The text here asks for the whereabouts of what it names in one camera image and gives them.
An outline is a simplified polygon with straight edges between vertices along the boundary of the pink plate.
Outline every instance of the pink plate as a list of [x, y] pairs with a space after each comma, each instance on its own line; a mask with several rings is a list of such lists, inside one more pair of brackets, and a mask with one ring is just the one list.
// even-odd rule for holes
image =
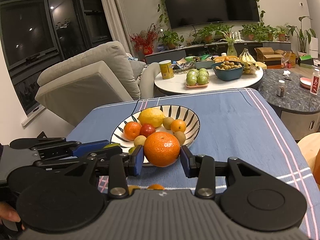
[[311, 79], [309, 79], [309, 78], [300, 78], [300, 82], [301, 82], [301, 85], [304, 88], [310, 89], [310, 87], [311, 87]]

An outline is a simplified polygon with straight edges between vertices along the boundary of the blue tablecloth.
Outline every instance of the blue tablecloth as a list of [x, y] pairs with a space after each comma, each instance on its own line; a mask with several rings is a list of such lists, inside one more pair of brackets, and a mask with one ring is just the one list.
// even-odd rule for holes
[[[289, 131], [273, 109], [253, 89], [231, 89], [178, 95], [101, 106], [70, 133], [67, 140], [82, 143], [105, 140], [132, 112], [158, 105], [181, 105], [193, 110], [200, 119], [200, 132], [190, 150], [206, 154], [216, 161], [235, 156], [298, 188], [306, 197], [308, 210], [300, 229], [312, 239], [319, 239], [320, 192], [310, 168]], [[129, 185], [148, 187], [158, 183], [166, 189], [195, 189], [196, 179], [187, 179], [180, 162], [166, 167], [144, 167], [139, 177], [129, 177]], [[108, 178], [100, 178], [104, 191]], [[217, 178], [217, 192], [226, 189]]]

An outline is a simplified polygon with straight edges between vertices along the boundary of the curtain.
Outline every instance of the curtain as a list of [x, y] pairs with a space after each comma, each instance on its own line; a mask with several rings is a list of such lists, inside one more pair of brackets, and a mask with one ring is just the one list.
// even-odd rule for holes
[[119, 41], [127, 53], [134, 54], [129, 35], [131, 29], [123, 0], [101, 0], [108, 27], [114, 41]]

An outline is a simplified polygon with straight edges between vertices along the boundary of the armrest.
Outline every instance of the armrest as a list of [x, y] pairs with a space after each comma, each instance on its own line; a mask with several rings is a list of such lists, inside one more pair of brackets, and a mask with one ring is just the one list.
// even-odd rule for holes
[[156, 90], [155, 78], [160, 73], [159, 63], [151, 63], [143, 72], [140, 78], [141, 99], [153, 98]]
[[133, 99], [107, 64], [99, 61], [40, 87], [36, 100], [76, 126], [98, 106]]

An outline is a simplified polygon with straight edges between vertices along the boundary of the human hand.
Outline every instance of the human hand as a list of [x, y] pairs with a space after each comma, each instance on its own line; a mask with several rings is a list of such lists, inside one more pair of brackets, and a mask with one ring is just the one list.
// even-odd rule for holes
[[0, 202], [0, 218], [11, 222], [20, 222], [21, 219], [15, 209], [6, 202]]

